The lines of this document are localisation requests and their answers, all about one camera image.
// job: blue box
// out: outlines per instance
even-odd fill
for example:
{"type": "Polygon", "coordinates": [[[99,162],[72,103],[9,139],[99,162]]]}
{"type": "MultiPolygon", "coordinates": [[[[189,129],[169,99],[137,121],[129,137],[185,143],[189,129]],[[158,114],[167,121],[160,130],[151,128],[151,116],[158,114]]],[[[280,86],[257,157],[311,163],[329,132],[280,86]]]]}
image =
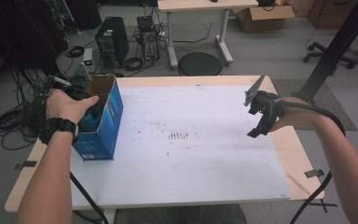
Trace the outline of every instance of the blue box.
{"type": "Polygon", "coordinates": [[[87,92],[98,95],[100,104],[104,105],[101,122],[95,133],[80,133],[73,147],[85,161],[112,160],[123,113],[116,77],[91,76],[87,92]]]}

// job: person's right hand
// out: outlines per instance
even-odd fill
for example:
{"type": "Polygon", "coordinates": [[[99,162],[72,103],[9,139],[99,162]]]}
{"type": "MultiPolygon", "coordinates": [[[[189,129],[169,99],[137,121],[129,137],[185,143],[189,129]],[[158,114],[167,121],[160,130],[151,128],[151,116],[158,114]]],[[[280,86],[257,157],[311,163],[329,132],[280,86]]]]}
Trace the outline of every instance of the person's right hand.
{"type": "MultiPolygon", "coordinates": [[[[305,104],[306,102],[296,98],[296,97],[283,97],[284,102],[291,102],[297,104],[305,104]]],[[[285,107],[284,115],[279,117],[279,120],[275,122],[272,126],[270,132],[279,130],[285,126],[295,126],[295,127],[313,127],[316,120],[322,115],[302,108],[295,107],[285,107]]]]}
{"type": "Polygon", "coordinates": [[[86,110],[97,102],[98,96],[76,101],[62,90],[50,90],[46,106],[46,118],[69,119],[78,124],[86,110]]]}

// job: table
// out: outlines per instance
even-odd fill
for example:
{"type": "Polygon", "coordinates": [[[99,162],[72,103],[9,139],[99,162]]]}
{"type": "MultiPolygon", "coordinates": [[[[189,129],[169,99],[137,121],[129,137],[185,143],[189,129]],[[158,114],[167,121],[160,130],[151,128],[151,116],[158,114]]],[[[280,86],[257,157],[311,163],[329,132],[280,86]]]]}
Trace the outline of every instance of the table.
{"type": "Polygon", "coordinates": [[[172,13],[174,11],[223,9],[220,35],[217,35],[215,40],[223,51],[226,65],[229,65],[234,62],[225,43],[229,10],[235,7],[257,7],[257,5],[258,3],[255,0],[219,0],[216,3],[210,0],[158,0],[158,9],[162,12],[167,12],[168,55],[170,57],[171,68],[176,68],[178,65],[172,34],[172,13]]]}
{"type": "MultiPolygon", "coordinates": [[[[251,86],[257,81],[259,76],[221,76],[221,77],[123,77],[118,78],[117,83],[120,88],[139,88],[139,87],[185,87],[185,86],[251,86]]],[[[274,87],[268,77],[265,78],[261,88],[264,91],[275,92],[274,87]]],[[[319,186],[317,177],[306,178],[305,172],[312,170],[310,161],[301,146],[295,130],[292,127],[283,128],[270,134],[273,146],[275,147],[281,167],[289,186],[291,198],[288,200],[305,200],[319,186]]],[[[28,158],[28,161],[40,161],[46,146],[36,142],[28,158]]],[[[10,193],[5,208],[8,212],[16,212],[19,208],[22,195],[28,186],[34,167],[24,167],[18,181],[10,193]]],[[[243,201],[230,200],[225,203],[243,203],[243,201]]],[[[199,202],[199,204],[211,204],[211,202],[199,202]]],[[[127,204],[127,205],[104,205],[105,213],[110,220],[113,220],[116,209],[138,206],[170,206],[179,205],[175,203],[165,204],[127,204]]],[[[191,203],[180,203],[180,205],[191,205],[191,203]]],[[[74,209],[91,209],[90,206],[78,206],[74,209]]]]}

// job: wristwatch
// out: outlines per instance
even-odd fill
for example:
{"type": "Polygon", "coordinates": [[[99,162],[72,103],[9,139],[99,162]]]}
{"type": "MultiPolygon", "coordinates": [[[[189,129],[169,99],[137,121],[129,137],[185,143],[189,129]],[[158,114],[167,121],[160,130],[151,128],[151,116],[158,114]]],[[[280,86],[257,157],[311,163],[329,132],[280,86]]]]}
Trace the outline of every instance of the wristwatch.
{"type": "Polygon", "coordinates": [[[62,119],[62,118],[53,118],[46,120],[46,126],[42,130],[39,138],[43,144],[48,144],[51,139],[51,136],[55,132],[70,132],[74,135],[73,143],[77,139],[78,135],[78,127],[69,119],[62,119]]]}

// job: floor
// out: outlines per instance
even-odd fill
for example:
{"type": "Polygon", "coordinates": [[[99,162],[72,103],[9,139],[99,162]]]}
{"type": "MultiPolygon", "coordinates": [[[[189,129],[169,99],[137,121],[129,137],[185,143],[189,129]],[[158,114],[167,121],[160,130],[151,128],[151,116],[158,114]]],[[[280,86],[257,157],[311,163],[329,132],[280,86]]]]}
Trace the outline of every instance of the floor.
{"type": "MultiPolygon", "coordinates": [[[[142,9],[138,7],[101,7],[100,13],[102,18],[104,18],[108,15],[125,14],[124,10],[127,10],[127,16],[131,15],[131,19],[134,18],[133,16],[144,15],[142,9]]],[[[135,28],[132,21],[126,22],[126,25],[126,30],[130,37],[135,28]]],[[[175,25],[175,40],[201,39],[206,36],[209,25],[210,23],[175,25]]],[[[210,53],[223,61],[223,56],[214,43],[214,36],[219,33],[219,27],[219,22],[213,22],[209,36],[198,44],[176,43],[178,58],[189,52],[202,51],[210,53]]],[[[81,35],[68,32],[69,45],[85,45],[89,43],[93,40],[93,35],[95,35],[96,31],[97,29],[83,31],[81,35]]],[[[244,33],[235,20],[231,18],[227,24],[226,42],[234,63],[224,68],[223,76],[258,75],[264,73],[271,78],[307,79],[318,62],[318,59],[310,59],[308,63],[302,62],[307,54],[307,43],[318,41],[321,44],[328,45],[336,32],[337,30],[316,30],[307,19],[298,18],[286,20],[283,29],[280,31],[244,33]]],[[[130,42],[130,46],[129,57],[132,57],[132,55],[135,55],[136,44],[130,42]]],[[[164,45],[161,44],[161,46],[160,62],[152,67],[137,74],[125,71],[124,69],[109,72],[121,73],[126,77],[178,76],[177,71],[169,67],[164,45]]],[[[348,55],[358,59],[358,42],[352,45],[348,55]]],[[[62,70],[67,70],[71,60],[62,54],[57,59],[57,63],[62,70]]],[[[67,74],[71,75],[75,70],[76,67],[71,66],[67,74]]],[[[358,65],[350,70],[345,68],[345,63],[339,63],[337,71],[326,80],[326,83],[358,130],[358,65]]],[[[6,65],[0,70],[0,115],[17,104],[15,92],[16,85],[13,83],[9,67],[6,65]]],[[[315,169],[323,169],[326,173],[328,167],[316,134],[312,131],[297,131],[297,134],[307,151],[313,167],[315,169]]],[[[355,147],[358,148],[358,131],[348,132],[347,136],[355,147]]],[[[15,214],[6,212],[4,206],[7,196],[20,174],[20,170],[15,169],[15,166],[26,160],[32,148],[32,146],[29,146],[19,150],[5,150],[1,146],[1,140],[2,138],[0,137],[0,224],[14,222],[15,214]]],[[[4,144],[11,147],[20,147],[24,146],[25,142],[18,133],[12,133],[8,138],[5,138],[4,144]]],[[[327,207],[326,213],[321,206],[309,206],[297,222],[305,224],[349,223],[339,206],[334,183],[330,183],[326,188],[324,202],[337,204],[338,207],[327,207]]],[[[241,207],[248,223],[275,224],[288,223],[300,205],[301,202],[276,202],[247,203],[242,204],[241,207]]],[[[74,215],[73,223],[88,222],[74,215]]]]}

